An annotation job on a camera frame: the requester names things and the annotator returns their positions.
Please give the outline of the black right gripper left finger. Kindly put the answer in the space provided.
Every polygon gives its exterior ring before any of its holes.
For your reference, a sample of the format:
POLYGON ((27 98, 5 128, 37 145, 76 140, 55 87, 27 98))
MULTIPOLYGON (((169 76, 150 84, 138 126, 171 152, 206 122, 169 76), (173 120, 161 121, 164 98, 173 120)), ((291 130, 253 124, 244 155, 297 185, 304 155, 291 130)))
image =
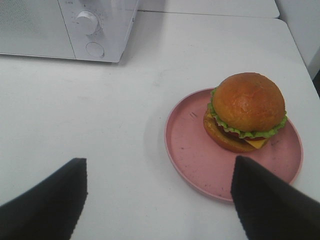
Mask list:
POLYGON ((87 160, 73 158, 0 207, 2 240, 69 240, 88 195, 87 160))

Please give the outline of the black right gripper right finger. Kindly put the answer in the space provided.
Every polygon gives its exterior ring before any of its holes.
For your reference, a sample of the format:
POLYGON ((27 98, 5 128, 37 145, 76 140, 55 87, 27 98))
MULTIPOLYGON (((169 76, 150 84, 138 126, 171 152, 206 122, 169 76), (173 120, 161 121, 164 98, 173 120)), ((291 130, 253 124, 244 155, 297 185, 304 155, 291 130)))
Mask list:
POLYGON ((231 196, 250 240, 318 240, 320 204, 253 159, 237 156, 231 196))

